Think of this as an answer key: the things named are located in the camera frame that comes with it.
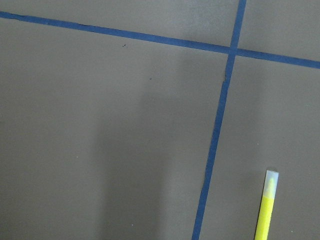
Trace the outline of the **yellow highlighter pen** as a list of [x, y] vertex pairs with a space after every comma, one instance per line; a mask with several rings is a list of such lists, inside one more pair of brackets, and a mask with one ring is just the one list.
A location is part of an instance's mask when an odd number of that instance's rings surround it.
[[268, 239], [278, 179], [278, 172], [273, 170], [266, 171], [254, 240]]

